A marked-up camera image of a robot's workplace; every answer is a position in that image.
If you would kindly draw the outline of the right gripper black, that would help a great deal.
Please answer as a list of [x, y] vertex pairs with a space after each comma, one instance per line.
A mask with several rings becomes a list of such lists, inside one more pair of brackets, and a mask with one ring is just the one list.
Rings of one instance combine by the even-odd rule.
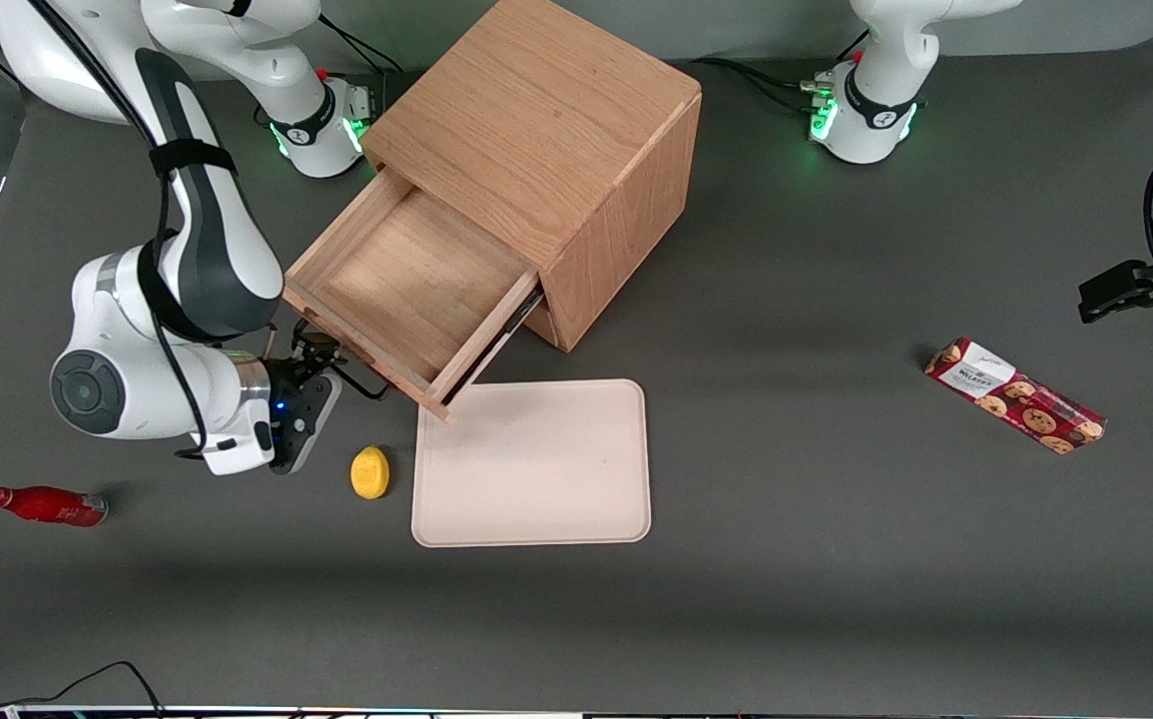
[[266, 359], [273, 474], [297, 474], [306, 464], [340, 398], [339, 365], [339, 345], [325, 345], [324, 334], [293, 334], [289, 359]]

